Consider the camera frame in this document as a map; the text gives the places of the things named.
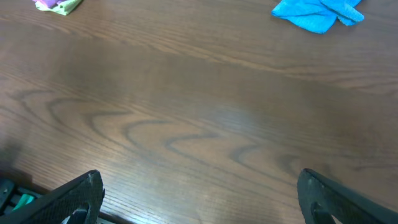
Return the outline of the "bottom green folded cloth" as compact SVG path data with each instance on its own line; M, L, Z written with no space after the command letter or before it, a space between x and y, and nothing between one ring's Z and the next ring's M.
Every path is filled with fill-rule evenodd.
M54 12L56 14L60 14L63 16L67 16L69 15L69 13L71 13L77 6L79 6L79 4L82 2L82 0L65 0L64 2L62 2L60 5L49 9L49 8L45 8L43 6L40 6L38 4L35 3L35 6L38 10L40 11L50 11L50 12Z

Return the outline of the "purple folded cloth in stack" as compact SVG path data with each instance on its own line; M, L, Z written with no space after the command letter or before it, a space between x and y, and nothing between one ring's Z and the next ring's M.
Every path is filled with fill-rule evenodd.
M35 2L36 4L49 9L60 5L64 1L65 0L33 0L33 2Z

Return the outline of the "crumpled blue cloth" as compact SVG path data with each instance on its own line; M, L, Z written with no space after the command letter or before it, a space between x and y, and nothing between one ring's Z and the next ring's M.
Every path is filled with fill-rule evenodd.
M285 19L307 31L324 34L335 21L353 26L364 21L355 7L361 0L282 0L272 15Z

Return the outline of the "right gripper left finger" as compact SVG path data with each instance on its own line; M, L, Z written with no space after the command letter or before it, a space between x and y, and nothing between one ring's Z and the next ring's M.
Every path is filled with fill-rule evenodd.
M90 170L8 215L1 224L96 224L105 189L98 170Z

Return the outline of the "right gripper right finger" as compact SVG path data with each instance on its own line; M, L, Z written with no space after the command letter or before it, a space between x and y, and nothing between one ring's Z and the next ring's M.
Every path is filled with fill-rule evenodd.
M298 202L306 224L397 223L397 212L363 197L312 169L302 169L297 181Z

